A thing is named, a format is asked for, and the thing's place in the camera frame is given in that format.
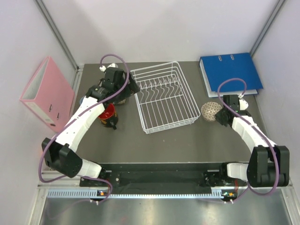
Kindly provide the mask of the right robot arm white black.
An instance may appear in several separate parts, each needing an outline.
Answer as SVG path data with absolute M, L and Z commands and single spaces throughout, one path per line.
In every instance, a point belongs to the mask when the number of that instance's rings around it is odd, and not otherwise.
M 289 183 L 290 152 L 286 146 L 271 141 L 247 111 L 248 104 L 237 95 L 224 95 L 223 108 L 215 115 L 216 121 L 232 128 L 244 141 L 251 156 L 247 163 L 223 163 L 219 181 L 231 185 L 236 179 L 254 188 L 285 187 Z

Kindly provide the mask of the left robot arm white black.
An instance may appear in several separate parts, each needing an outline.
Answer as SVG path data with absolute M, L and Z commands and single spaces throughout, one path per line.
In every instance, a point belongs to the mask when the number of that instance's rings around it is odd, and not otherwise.
M 48 167 L 69 178 L 90 177 L 96 186 L 106 182 L 106 174 L 102 172 L 101 165 L 76 154 L 78 145 L 96 119 L 100 119 L 104 126 L 116 129 L 118 118 L 115 104 L 140 91 L 132 74 L 118 68 L 116 64 L 101 67 L 101 70 L 104 78 L 88 89 L 62 132 L 52 139 L 45 138 L 42 142 L 45 164 Z

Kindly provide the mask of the black orange patterned mug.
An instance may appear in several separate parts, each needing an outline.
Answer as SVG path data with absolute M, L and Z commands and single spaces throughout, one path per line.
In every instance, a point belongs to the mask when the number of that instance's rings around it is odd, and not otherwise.
M 119 121 L 114 104 L 108 104 L 105 111 L 98 116 L 101 124 L 106 128 L 112 128 L 116 130 L 117 123 Z

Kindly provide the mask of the beige patterned bowl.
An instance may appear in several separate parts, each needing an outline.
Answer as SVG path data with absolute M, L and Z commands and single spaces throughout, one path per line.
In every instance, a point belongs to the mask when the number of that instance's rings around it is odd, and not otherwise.
M 222 109 L 222 106 L 216 102 L 207 102 L 201 107 L 201 114 L 205 120 L 215 122 L 215 115 Z

